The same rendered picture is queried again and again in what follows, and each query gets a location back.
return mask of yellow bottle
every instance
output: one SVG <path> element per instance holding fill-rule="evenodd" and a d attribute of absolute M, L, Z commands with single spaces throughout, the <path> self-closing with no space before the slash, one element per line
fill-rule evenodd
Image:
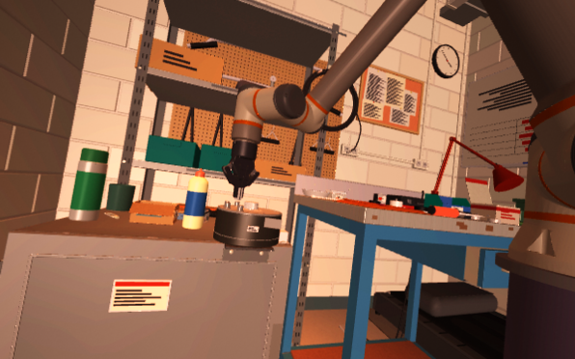
<path fill-rule="evenodd" d="M 207 199 L 207 179 L 205 172 L 196 171 L 196 175 L 188 183 L 188 194 L 183 210 L 181 226 L 188 230 L 199 230 L 204 224 L 205 200 Z"/>

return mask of bottle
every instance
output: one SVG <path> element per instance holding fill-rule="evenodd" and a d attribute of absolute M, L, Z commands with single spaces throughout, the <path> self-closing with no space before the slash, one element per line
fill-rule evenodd
<path fill-rule="evenodd" d="M 207 199 L 207 179 L 201 169 L 188 183 L 188 194 L 183 210 L 181 226 L 188 230 L 199 230 L 204 224 L 205 200 Z"/>
<path fill-rule="evenodd" d="M 102 204 L 108 152 L 82 149 L 69 210 L 71 221 L 96 221 Z"/>

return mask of blue label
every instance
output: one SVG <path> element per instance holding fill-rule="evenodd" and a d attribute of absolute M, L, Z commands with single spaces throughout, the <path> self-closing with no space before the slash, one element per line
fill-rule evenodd
<path fill-rule="evenodd" d="M 183 214 L 204 217 L 206 199 L 207 193 L 188 191 Z"/>

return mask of metal shelf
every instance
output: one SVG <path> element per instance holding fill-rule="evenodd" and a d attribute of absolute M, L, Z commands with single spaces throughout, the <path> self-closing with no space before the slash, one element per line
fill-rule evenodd
<path fill-rule="evenodd" d="M 172 26 L 311 68 L 332 30 L 253 0 L 165 0 Z"/>
<path fill-rule="evenodd" d="M 185 174 L 185 175 L 194 175 L 196 173 L 196 171 L 198 171 L 197 168 L 192 168 L 192 167 L 183 167 L 183 166 L 170 165 L 170 164 L 164 164 L 164 163 L 156 163 L 156 162 L 148 162 L 148 161 L 142 161 L 142 160 L 136 160 L 136 159 L 132 162 L 132 167 L 146 168 L 146 169 L 151 169 L 151 170 L 156 170 L 156 171 L 173 172 L 173 173 Z M 205 176 L 207 178 L 220 179 L 220 180 L 226 179 L 226 176 L 224 176 L 223 172 L 209 171 L 209 170 L 204 170 L 204 172 L 205 172 Z M 256 179 L 256 181 L 254 183 L 255 184 L 275 185 L 278 187 L 288 187 L 288 188 L 294 188 L 295 187 L 294 182 L 289 182 L 289 181 L 285 181 L 285 180 L 278 180 L 278 179 Z"/>
<path fill-rule="evenodd" d="M 233 116 L 237 89 L 161 69 L 148 69 L 146 84 L 161 100 Z"/>

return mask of clock face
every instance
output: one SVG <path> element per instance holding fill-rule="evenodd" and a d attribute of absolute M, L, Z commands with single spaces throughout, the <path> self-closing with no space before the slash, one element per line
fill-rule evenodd
<path fill-rule="evenodd" d="M 443 44 L 435 49 L 431 60 L 435 72 L 443 78 L 452 78 L 459 72 L 459 55 L 455 49 Z"/>

